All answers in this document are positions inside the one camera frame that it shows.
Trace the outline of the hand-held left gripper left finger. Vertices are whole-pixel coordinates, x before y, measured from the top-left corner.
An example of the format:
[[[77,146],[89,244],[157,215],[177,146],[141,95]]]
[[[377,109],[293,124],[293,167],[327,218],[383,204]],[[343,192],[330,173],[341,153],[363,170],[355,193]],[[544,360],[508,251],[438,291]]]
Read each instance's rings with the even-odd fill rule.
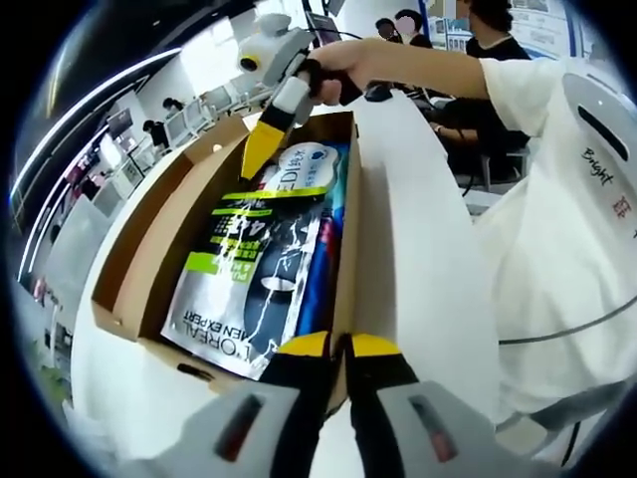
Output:
[[[153,458],[126,462],[126,477],[307,477],[331,395],[330,334],[295,337],[246,380],[186,420]]]

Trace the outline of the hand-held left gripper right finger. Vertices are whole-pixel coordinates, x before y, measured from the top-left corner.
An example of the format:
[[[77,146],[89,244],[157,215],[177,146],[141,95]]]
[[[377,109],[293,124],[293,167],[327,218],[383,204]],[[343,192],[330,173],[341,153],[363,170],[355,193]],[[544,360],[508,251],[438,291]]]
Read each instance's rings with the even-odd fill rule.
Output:
[[[351,424],[367,477],[557,477],[556,467],[500,445],[490,420],[401,350],[369,334],[345,338]]]

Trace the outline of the person's right hand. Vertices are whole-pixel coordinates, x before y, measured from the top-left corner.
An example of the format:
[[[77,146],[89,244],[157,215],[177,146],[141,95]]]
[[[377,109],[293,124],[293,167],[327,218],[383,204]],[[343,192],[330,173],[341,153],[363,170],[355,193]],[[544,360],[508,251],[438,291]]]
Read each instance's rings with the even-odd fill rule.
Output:
[[[317,105],[335,106],[340,104],[343,83],[333,77],[333,71],[343,72],[360,90],[373,81],[380,81],[376,72],[374,53],[371,47],[382,47],[384,43],[374,39],[341,41],[314,49],[309,58],[320,63],[324,71],[330,71],[330,78],[322,77],[318,87],[314,87],[310,98]]]

